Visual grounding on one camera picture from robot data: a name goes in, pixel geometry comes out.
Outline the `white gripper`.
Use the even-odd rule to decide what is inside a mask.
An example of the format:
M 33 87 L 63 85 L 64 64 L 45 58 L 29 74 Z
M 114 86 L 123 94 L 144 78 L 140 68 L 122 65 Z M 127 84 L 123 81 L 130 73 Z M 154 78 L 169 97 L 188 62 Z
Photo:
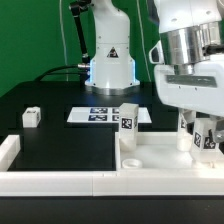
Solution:
M 224 117 L 224 54 L 213 54 L 208 61 L 194 65 L 193 75 L 175 75 L 164 64 L 163 50 L 157 43 L 149 51 L 154 67 L 156 89 L 165 105 Z M 224 142 L 224 118 L 216 122 L 215 141 Z

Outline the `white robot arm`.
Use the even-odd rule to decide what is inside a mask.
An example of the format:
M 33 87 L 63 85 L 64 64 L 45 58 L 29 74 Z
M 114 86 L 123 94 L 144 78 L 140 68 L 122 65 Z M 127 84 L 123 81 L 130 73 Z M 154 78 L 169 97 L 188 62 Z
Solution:
M 224 0 L 146 0 L 159 25 L 152 49 L 154 78 L 162 103 L 208 114 L 209 135 L 224 142 Z M 114 94 L 137 85 L 129 54 L 130 20 L 111 0 L 92 0 L 96 54 L 86 85 Z

